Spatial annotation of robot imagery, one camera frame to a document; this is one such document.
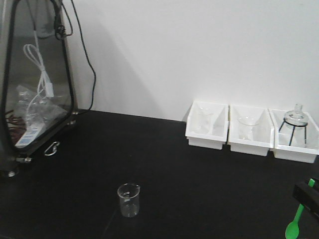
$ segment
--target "white plastic bin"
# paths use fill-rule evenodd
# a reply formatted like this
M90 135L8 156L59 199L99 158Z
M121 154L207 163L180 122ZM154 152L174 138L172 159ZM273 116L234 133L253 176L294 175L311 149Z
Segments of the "white plastic bin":
M274 146L274 126L265 108L230 106L230 150L266 156Z
M279 132L287 111L269 109L269 112L275 126L275 147L272 149L275 158L314 163L319 154L319 128L311 116L305 113L309 117L307 143L305 144L304 128L296 127L291 146L289 146L292 127L285 123Z
M228 105L194 101L187 117L188 144L222 149L228 132Z

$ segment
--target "green spatula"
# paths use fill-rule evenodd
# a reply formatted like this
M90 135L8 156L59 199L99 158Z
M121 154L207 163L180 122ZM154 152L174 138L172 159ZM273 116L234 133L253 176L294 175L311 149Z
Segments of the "green spatula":
M308 186L313 187L315 184L314 179L310 179ZM304 206L302 204L299 204L299 207L297 209L296 215L294 220L288 224L287 228L286 228L286 239L297 239L298 235L299 235L299 227L298 227L298 221L300 219L301 213L304 210Z

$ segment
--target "glass beaker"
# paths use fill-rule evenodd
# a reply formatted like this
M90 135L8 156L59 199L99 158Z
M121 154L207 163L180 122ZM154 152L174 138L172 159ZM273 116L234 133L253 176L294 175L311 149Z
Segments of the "glass beaker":
M121 214L126 218L132 218L139 213L139 194L141 187L135 183L126 183L118 188Z

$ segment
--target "black metal stand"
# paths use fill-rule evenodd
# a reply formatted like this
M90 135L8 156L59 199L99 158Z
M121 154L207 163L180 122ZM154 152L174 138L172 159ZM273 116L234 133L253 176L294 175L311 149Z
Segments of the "black metal stand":
M293 136L294 136L295 128L296 128L296 127L303 127L303 128L305 128L305 144L307 143L307 125L308 125L308 123L307 123L306 125L303 125L303 126L294 125L294 124L292 124L292 123L288 123L288 122L286 121L286 118L284 118L284 121L283 121L283 123L281 124L281 126L280 126L280 128L279 128L279 132L280 132L281 128L283 127L284 123L289 124L289 125L291 125L291 126L293 127L293 132L292 132L291 137L290 137L289 146L291 146L291 142L292 142L292 140L293 140Z

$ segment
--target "glass flask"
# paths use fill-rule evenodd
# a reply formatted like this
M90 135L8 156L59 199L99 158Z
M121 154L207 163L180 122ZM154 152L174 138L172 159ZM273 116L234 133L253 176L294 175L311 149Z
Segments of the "glass flask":
M285 113L284 120L294 126L306 126L308 124L309 118L303 112L303 105L296 104L293 111L288 111Z

